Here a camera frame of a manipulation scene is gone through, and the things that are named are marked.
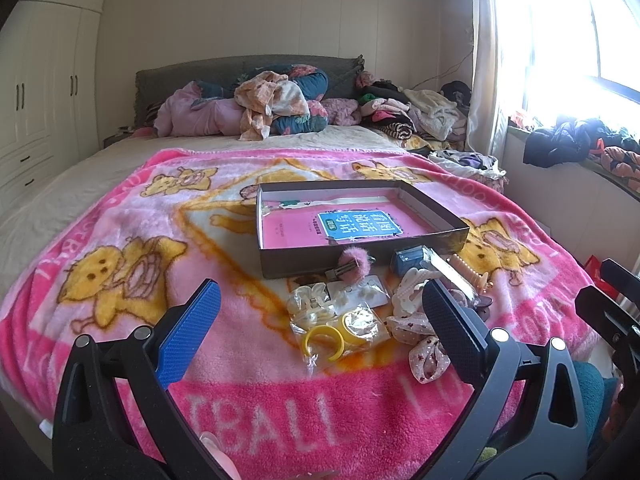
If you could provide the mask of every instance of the yellow ring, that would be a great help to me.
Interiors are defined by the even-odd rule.
[[[329,357],[329,361],[337,361],[342,356],[344,353],[344,338],[340,331],[330,325],[318,325],[309,330],[309,332],[306,333],[305,338],[302,340],[302,351],[307,357],[311,356],[309,339],[315,335],[327,335],[335,341],[337,350],[334,355]]]
[[[346,312],[342,314],[342,316],[340,316],[340,324],[338,325],[338,331],[340,332],[340,335],[342,336],[344,341],[350,345],[361,346],[368,343],[369,341],[367,339],[354,334],[351,330],[349,330],[349,327],[347,327],[346,317],[349,314],[351,314],[351,312]]]

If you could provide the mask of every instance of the headboard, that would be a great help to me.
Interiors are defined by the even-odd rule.
[[[202,79],[229,88],[242,74],[271,64],[302,63],[317,66],[329,76],[325,98],[355,98],[355,80],[364,68],[364,58],[299,56],[298,54],[265,54],[234,56],[189,61],[162,68],[141,70],[136,74],[136,126],[145,121],[146,107],[163,101],[189,81]]]

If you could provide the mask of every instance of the blue gripper pad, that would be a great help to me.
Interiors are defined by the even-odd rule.
[[[422,307],[460,380],[476,387],[480,385],[487,344],[465,309],[451,297],[440,280],[430,280],[424,285]]]
[[[220,312],[220,301],[220,287],[209,280],[187,302],[187,309],[158,350],[156,376],[164,389],[184,377],[204,336]]]

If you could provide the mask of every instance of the cardboard box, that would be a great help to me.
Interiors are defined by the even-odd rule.
[[[426,245],[458,252],[469,227],[401,180],[315,180],[260,184],[256,201],[265,278],[325,272],[347,246],[363,247],[377,265],[395,251]]]

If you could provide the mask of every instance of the pink quilt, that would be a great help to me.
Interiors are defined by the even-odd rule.
[[[590,279],[520,208],[477,182],[410,154],[171,149],[98,201],[11,288],[0,308],[4,379],[51,419],[79,333],[123,338],[213,278],[220,315],[185,378],[170,387],[194,431],[217,435],[244,480],[325,470],[350,480],[408,478],[470,387],[452,367],[418,384],[409,347],[393,340],[308,378],[286,310],[300,282],[263,280],[258,262],[257,184],[358,178],[405,180],[470,223],[465,252],[488,262],[495,283],[489,326],[539,344],[560,336],[576,357],[590,352],[594,333],[573,306]],[[389,272],[383,278],[390,288],[398,283]],[[157,454],[122,391],[143,447]]]

